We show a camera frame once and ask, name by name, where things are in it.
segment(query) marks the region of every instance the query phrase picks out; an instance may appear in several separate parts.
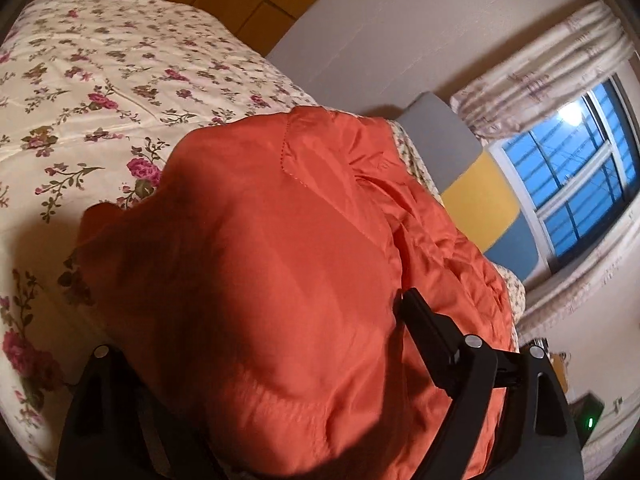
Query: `orange jacket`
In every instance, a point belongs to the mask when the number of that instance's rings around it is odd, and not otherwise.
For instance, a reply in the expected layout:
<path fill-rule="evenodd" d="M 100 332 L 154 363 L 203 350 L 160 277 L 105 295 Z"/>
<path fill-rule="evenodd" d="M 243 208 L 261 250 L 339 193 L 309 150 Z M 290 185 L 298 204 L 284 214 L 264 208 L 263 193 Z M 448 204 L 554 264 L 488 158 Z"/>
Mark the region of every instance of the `orange jacket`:
<path fill-rule="evenodd" d="M 146 384 L 257 473 L 411 477 L 450 401 L 396 322 L 400 291 L 510 346 L 504 283 L 406 172 L 383 120 L 298 107 L 191 132 L 153 196 L 85 213 L 78 257 Z"/>

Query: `floral curtain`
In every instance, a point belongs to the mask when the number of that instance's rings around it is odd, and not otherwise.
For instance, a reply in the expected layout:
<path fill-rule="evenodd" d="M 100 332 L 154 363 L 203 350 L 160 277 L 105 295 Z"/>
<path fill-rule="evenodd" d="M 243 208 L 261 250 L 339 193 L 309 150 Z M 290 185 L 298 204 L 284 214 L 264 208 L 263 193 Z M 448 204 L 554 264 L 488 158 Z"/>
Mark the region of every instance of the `floral curtain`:
<path fill-rule="evenodd" d="M 633 52 L 620 20 L 599 0 L 457 92 L 450 106 L 479 139 L 512 137 L 602 83 Z"/>

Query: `sheer curtain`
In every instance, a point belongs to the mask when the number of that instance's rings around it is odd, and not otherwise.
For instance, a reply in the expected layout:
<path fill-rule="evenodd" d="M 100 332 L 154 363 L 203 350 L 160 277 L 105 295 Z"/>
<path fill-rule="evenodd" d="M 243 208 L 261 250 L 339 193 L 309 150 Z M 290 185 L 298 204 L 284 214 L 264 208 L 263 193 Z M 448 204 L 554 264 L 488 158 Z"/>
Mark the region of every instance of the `sheer curtain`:
<path fill-rule="evenodd" d="M 512 137 L 608 79 L 633 52 L 620 20 L 599 0 L 457 92 L 450 106 L 479 139 Z"/>

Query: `pink rose pattern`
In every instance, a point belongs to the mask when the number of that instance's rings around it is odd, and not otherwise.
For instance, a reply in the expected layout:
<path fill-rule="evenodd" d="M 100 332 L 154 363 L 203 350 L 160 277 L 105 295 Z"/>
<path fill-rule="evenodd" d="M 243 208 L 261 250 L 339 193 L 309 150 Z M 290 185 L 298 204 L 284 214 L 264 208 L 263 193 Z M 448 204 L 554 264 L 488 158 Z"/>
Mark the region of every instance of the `pink rose pattern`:
<path fill-rule="evenodd" d="M 0 46 L 0 121 L 9 125 L 0 152 L 12 154 L 0 157 L 3 227 L 36 210 L 44 235 L 57 236 L 48 225 L 91 203 L 135 206 L 161 185 L 164 161 L 188 131 L 315 104 L 206 12 L 151 1 L 35 0 L 18 17 Z M 15 171 L 21 158 L 29 159 L 25 171 Z M 25 186 L 32 193 L 18 192 Z M 27 259 L 20 265 L 42 269 L 38 280 L 28 285 L 33 278 L 21 270 L 19 286 L 0 290 L 0 357 L 7 359 L 0 390 L 15 403 L 3 415 L 22 441 L 55 444 L 62 428 L 52 421 L 63 417 L 43 416 L 42 408 L 64 413 L 62 370 L 80 375 L 84 356 L 73 352 L 95 335 L 63 317 L 56 326 L 66 332 L 38 338 L 48 323 L 92 304 L 68 258 L 71 245 L 51 251 L 60 251 L 47 253 L 60 262 L 51 275 L 41 259 Z M 64 303 L 46 308 L 52 298 Z M 33 453 L 42 466 L 46 452 Z"/>
<path fill-rule="evenodd" d="M 0 296 L 0 319 L 9 330 L 2 338 L 2 352 L 20 378 L 22 392 L 16 395 L 22 408 L 20 414 L 29 425 L 38 427 L 38 413 L 44 407 L 44 392 L 53 392 L 64 385 L 60 364 L 51 352 L 38 350 L 29 340 L 27 328 L 34 321 L 33 301 L 42 289 L 29 271 L 24 275 L 13 270 L 15 295 L 13 300 Z"/>
<path fill-rule="evenodd" d="M 120 208 L 129 209 L 155 193 L 162 174 L 156 163 L 162 161 L 160 152 L 168 147 L 164 140 L 152 140 L 151 137 L 145 137 L 143 147 L 131 147 L 134 158 L 127 163 L 127 169 L 136 181 L 133 187 L 123 184 L 120 188 L 124 194 L 116 199 Z"/>

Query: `window frame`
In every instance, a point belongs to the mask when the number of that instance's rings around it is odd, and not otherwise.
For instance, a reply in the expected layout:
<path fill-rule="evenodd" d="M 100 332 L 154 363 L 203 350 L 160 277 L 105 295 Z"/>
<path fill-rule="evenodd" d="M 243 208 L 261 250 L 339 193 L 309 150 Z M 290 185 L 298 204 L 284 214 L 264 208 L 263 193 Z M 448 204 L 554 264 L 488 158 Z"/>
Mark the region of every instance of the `window frame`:
<path fill-rule="evenodd" d="M 637 118 L 630 111 L 628 96 L 623 89 L 622 82 L 616 74 L 609 78 L 608 81 L 612 84 L 614 92 L 619 99 L 622 110 L 626 115 L 627 122 L 631 129 L 632 139 L 628 139 L 628 142 L 633 141 L 635 143 L 635 149 L 640 152 L 640 137 L 638 136 Z M 562 188 L 539 209 L 536 209 L 536 205 L 534 204 L 524 181 L 504 150 L 504 145 L 511 139 L 494 140 L 486 147 L 513 188 L 514 193 L 520 202 L 521 211 L 529 225 L 538 248 L 538 264 L 533 270 L 530 279 L 525 281 L 526 285 L 537 285 L 540 281 L 549 279 L 561 268 L 567 266 L 571 261 L 576 260 L 581 254 L 586 253 L 588 251 L 588 247 L 592 246 L 598 240 L 599 237 L 583 238 L 578 242 L 576 247 L 570 249 L 567 253 L 558 258 L 544 221 L 559 208 L 567 204 L 567 201 L 603 167 L 609 157 L 613 159 L 616 172 L 620 179 L 620 184 L 622 185 L 623 206 L 622 208 L 613 208 L 613 210 L 599 223 L 602 224 L 603 222 L 606 222 L 607 224 L 611 224 L 612 222 L 615 222 L 615 219 L 611 220 L 611 217 L 620 216 L 620 213 L 626 209 L 626 206 L 635 195 L 635 190 L 632 190 L 629 186 L 625 168 L 620 156 L 620 150 L 618 149 L 613 132 L 606 120 L 606 115 L 604 114 L 598 99 L 594 95 L 593 89 L 586 92 L 584 97 L 586 105 L 592 112 L 596 124 L 603 133 L 604 143 L 599 147 L 590 160 L 580 168 L 578 173 L 576 173 L 576 175 L 572 177 L 567 184 L 562 186 Z"/>

